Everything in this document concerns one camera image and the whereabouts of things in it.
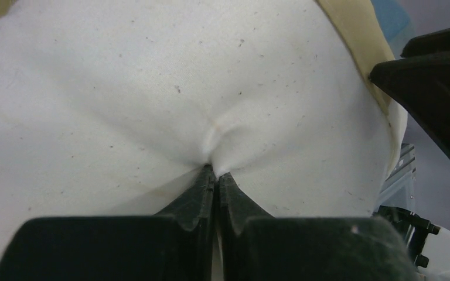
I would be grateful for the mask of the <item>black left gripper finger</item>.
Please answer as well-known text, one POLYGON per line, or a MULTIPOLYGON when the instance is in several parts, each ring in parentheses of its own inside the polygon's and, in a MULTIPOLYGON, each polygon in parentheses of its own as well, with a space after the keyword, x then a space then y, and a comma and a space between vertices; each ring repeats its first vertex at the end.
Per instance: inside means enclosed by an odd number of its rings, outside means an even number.
POLYGON ((216 189, 225 280, 417 279, 401 237, 382 218, 275 218, 230 174, 216 189))
POLYGON ((450 28, 412 38, 370 81, 403 106, 450 160, 450 28))
POLYGON ((216 177, 206 165, 154 215, 42 217, 0 259, 0 280, 210 280, 216 177))

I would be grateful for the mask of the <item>blue beige white pillowcase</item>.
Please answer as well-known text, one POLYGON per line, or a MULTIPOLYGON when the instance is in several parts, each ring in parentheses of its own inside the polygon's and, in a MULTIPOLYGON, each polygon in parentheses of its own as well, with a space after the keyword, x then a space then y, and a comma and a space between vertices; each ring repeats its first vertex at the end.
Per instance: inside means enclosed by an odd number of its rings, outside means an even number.
POLYGON ((0 126, 106 126, 218 175, 280 166, 373 109, 396 163, 406 111, 371 1, 0 1, 0 126))

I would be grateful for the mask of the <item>white pillow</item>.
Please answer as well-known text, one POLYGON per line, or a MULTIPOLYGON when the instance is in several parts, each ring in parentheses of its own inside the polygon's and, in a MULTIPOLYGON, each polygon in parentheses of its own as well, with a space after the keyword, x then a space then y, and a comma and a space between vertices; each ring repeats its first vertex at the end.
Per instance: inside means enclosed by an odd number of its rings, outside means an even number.
POLYGON ((276 216, 366 216, 394 142, 315 1, 18 1, 0 18, 0 256, 160 210, 201 167, 276 216))

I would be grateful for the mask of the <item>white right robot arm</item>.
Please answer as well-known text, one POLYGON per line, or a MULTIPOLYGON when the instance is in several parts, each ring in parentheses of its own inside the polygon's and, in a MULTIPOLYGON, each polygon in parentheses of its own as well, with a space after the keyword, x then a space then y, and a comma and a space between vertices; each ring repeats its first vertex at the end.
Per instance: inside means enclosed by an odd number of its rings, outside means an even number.
POLYGON ((450 230, 399 207, 381 205, 373 215, 401 235, 419 280, 450 280, 450 230))

